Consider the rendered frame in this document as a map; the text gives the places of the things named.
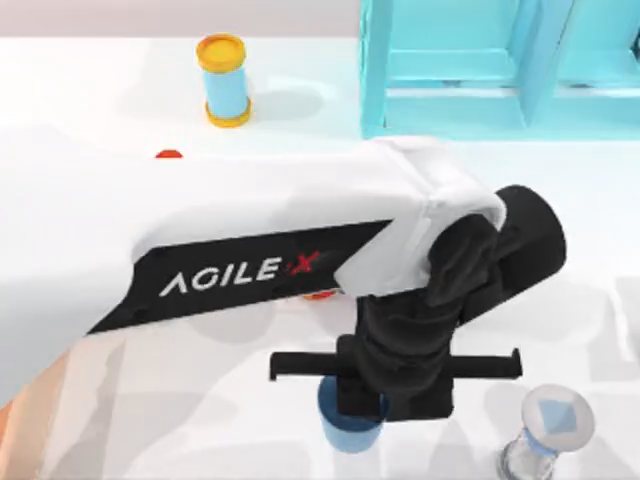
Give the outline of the blue cup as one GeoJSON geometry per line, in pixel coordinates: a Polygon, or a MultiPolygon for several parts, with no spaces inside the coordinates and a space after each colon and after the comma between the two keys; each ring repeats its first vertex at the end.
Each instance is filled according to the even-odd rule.
{"type": "Polygon", "coordinates": [[[321,379],[317,390],[317,405],[325,437],[337,451],[362,453],[378,440],[389,410],[389,402],[379,397],[381,420],[342,415],[337,410],[337,380],[334,376],[321,379]]]}

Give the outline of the silver and blue hourglass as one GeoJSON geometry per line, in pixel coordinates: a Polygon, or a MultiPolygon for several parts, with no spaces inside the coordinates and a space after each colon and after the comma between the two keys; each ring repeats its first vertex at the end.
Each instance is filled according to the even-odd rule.
{"type": "Polygon", "coordinates": [[[497,457],[501,480],[553,480],[559,456],[582,449],[595,432],[588,401],[558,384],[529,391],[522,402],[521,419],[519,434],[497,457]]]}

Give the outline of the light blue rack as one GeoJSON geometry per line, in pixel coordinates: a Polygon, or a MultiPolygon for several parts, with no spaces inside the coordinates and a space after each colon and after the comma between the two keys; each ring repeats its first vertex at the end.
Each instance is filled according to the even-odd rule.
{"type": "Polygon", "coordinates": [[[360,127],[640,140],[640,0],[360,0],[360,127]]]}

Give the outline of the yellow and blue hourglass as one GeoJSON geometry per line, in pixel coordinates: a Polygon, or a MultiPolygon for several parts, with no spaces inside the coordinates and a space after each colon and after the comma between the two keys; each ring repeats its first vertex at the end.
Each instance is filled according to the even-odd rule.
{"type": "Polygon", "coordinates": [[[202,70],[209,121],[220,128],[245,124],[251,115],[251,100],[244,42],[232,34],[212,34],[198,43],[196,58],[202,70]]]}

